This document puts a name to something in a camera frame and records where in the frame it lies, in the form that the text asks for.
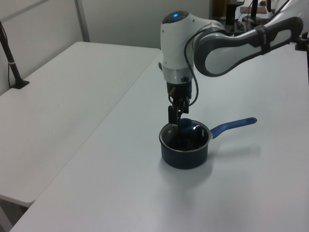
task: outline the black stand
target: black stand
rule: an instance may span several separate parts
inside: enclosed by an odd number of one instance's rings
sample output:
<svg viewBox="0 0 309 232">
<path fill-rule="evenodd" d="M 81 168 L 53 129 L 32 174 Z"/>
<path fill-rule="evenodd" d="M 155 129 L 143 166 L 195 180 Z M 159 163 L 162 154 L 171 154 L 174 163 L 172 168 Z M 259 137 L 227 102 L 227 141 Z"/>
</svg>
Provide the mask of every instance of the black stand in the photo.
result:
<svg viewBox="0 0 309 232">
<path fill-rule="evenodd" d="M 24 81 L 21 77 L 20 77 L 20 74 L 19 74 L 19 71 L 17 69 L 17 66 L 15 64 L 15 61 L 14 61 L 14 58 L 13 58 L 13 55 L 11 53 L 11 50 L 10 50 L 10 47 L 9 47 L 9 44 L 7 42 L 7 38 L 5 36 L 5 33 L 4 31 L 2 30 L 2 24 L 0 22 L 0 42 L 1 42 L 1 45 L 3 47 L 3 50 L 4 50 L 4 53 L 6 55 L 6 58 L 8 59 L 8 62 L 9 62 L 9 65 L 11 67 L 11 70 L 13 72 L 13 75 L 15 77 L 15 85 L 12 86 L 12 88 L 17 88 L 17 89 L 21 89 L 23 88 L 24 86 L 26 86 L 27 84 L 29 84 L 29 81 Z"/>
<path fill-rule="evenodd" d="M 304 52 L 307 51 L 307 46 L 309 44 L 307 36 L 308 36 L 308 32 L 302 34 L 301 37 L 298 38 L 296 45 L 295 45 L 296 51 L 304 51 Z"/>
</svg>

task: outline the white table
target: white table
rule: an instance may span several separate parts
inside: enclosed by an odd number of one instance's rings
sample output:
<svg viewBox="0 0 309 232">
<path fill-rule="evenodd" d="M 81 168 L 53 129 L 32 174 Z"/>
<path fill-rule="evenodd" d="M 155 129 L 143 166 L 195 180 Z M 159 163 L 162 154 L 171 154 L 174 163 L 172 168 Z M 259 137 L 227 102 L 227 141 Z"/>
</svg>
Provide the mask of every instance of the white table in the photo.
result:
<svg viewBox="0 0 309 232">
<path fill-rule="evenodd" d="M 307 232 L 306 53 L 287 45 L 210 78 L 188 115 L 211 129 L 254 116 L 209 144 L 206 163 L 161 158 L 168 120 L 160 53 L 12 232 Z"/>
<path fill-rule="evenodd" d="M 0 96 L 0 199 L 29 207 L 158 52 L 75 43 Z"/>
</svg>

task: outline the blue handle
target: blue handle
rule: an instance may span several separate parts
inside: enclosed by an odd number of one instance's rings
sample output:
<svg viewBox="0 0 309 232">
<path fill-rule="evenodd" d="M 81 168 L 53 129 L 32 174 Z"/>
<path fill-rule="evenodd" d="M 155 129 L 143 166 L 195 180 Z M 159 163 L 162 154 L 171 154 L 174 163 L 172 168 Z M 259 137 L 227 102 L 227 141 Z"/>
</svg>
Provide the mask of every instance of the blue handle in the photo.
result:
<svg viewBox="0 0 309 232">
<path fill-rule="evenodd" d="M 257 119 L 255 117 L 249 117 L 249 118 L 237 120 L 234 122 L 227 122 L 227 123 L 221 124 L 211 129 L 212 138 L 214 139 L 218 137 L 222 132 L 226 130 L 237 128 L 237 127 L 248 126 L 256 122 L 257 122 Z"/>
</svg>

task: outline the saucepan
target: saucepan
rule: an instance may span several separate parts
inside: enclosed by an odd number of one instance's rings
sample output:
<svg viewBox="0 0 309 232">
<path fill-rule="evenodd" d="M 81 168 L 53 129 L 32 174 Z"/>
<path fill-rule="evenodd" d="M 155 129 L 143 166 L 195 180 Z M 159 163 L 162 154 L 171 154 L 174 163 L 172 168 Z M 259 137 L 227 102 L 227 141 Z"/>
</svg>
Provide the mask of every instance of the saucepan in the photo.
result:
<svg viewBox="0 0 309 232">
<path fill-rule="evenodd" d="M 208 143 L 222 132 L 248 126 L 257 122 L 255 117 L 221 124 L 209 130 L 204 124 L 182 118 L 179 125 L 167 124 L 160 134 L 161 153 L 164 161 L 178 169 L 192 169 L 206 161 Z"/>
</svg>

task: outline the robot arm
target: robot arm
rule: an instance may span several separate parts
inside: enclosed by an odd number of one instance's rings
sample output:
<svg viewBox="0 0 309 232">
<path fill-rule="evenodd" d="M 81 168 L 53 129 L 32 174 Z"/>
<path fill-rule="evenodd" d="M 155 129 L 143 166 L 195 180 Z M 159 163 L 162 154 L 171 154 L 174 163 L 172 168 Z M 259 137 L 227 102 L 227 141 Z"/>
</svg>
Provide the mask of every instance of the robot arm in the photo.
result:
<svg viewBox="0 0 309 232">
<path fill-rule="evenodd" d="M 161 49 L 162 72 L 173 99 L 169 123 L 178 124 L 181 114 L 189 112 L 193 63 L 206 76 L 220 76 L 246 60 L 294 41 L 308 30 L 308 0 L 289 1 L 269 23 L 235 37 L 227 35 L 219 22 L 188 12 L 166 16 L 161 25 Z"/>
</svg>

